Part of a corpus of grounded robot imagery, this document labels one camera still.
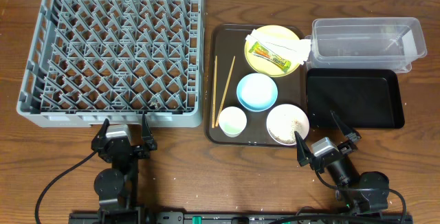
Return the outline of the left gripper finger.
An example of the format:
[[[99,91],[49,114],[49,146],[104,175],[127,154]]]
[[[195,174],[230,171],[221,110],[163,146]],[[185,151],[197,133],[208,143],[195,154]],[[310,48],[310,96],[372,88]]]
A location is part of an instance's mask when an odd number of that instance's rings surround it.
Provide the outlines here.
[[[101,141],[105,141],[107,139],[107,129],[109,128],[109,120],[106,118],[102,124],[102,126],[100,127],[100,130],[97,133],[97,140],[99,142]]]
[[[142,140],[145,144],[151,145],[153,143],[153,135],[151,133],[151,130],[149,128],[146,115],[142,115]]]

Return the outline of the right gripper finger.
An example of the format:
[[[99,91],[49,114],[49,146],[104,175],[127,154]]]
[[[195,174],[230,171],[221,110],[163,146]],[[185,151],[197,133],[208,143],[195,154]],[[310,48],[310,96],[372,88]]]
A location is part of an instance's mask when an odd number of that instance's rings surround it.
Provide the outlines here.
[[[347,126],[335,111],[330,111],[330,113],[337,127],[350,142],[355,144],[361,139],[360,134],[354,128]]]
[[[310,164],[314,155],[310,152],[300,133],[295,131],[294,135],[296,139],[297,161],[301,166],[306,166],[307,164]]]

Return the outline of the white bowl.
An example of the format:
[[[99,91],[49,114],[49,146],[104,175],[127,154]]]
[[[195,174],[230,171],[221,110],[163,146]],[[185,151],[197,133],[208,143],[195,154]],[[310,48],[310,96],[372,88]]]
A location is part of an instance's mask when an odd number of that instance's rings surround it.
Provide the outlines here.
[[[306,113],[296,105],[280,104],[274,107],[266,119],[269,136],[284,146],[296,145],[295,132],[302,139],[309,134],[309,119]]]

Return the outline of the light blue bowl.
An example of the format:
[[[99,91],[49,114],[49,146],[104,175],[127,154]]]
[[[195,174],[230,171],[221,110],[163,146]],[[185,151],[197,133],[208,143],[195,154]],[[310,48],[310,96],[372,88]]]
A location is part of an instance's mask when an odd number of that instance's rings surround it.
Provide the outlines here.
[[[276,102],[278,87],[274,80],[265,74],[248,74],[239,81],[236,96],[248,111],[266,111]]]

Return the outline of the white cup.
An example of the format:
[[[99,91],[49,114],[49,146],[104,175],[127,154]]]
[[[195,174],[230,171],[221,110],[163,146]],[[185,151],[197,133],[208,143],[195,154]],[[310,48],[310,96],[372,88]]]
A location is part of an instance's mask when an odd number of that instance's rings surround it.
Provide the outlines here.
[[[219,115],[219,126],[228,137],[239,136],[247,125],[245,112],[238,107],[227,107]]]

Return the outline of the white paper napkin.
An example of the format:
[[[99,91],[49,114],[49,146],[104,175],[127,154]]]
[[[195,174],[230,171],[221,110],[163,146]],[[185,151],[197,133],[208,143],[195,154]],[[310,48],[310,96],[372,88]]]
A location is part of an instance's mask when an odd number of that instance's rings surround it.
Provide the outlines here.
[[[251,34],[246,36],[245,40],[251,43],[260,42],[282,58],[300,65],[307,62],[311,52],[310,39],[286,40],[264,35],[257,30],[253,30]]]

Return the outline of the green snack wrapper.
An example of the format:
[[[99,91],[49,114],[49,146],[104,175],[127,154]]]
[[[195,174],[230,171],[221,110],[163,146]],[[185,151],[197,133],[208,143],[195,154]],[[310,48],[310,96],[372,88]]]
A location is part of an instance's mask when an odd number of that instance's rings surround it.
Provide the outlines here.
[[[276,65],[281,71],[286,73],[292,65],[292,62],[282,58],[278,54],[274,53],[272,50],[268,49],[266,46],[260,42],[255,42],[251,48],[248,50],[254,56],[263,58],[272,64]]]

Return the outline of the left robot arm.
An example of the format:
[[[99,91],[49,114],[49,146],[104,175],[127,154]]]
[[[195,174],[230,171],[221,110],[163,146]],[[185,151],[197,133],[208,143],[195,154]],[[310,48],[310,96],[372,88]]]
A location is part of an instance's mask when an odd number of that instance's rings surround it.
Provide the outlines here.
[[[138,162],[148,159],[157,150],[157,142],[142,116],[143,143],[132,145],[131,132],[126,124],[111,125],[105,120],[91,141],[91,149],[99,158],[111,164],[95,178],[93,187],[99,198],[99,223],[154,223],[155,217],[137,204]]]

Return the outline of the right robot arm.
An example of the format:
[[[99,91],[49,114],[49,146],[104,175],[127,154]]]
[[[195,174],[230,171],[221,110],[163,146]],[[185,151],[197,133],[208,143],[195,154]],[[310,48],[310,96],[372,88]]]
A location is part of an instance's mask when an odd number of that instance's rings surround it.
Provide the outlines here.
[[[354,128],[347,126],[334,111],[331,116],[346,141],[335,145],[328,137],[324,137],[308,147],[296,131],[294,135],[298,163],[300,166],[309,165],[319,179],[322,179],[321,174],[328,172],[334,184],[323,184],[337,191],[351,213],[367,214],[385,210],[388,207],[388,177],[377,171],[362,174],[357,171],[349,154],[358,149],[356,143],[361,136]]]

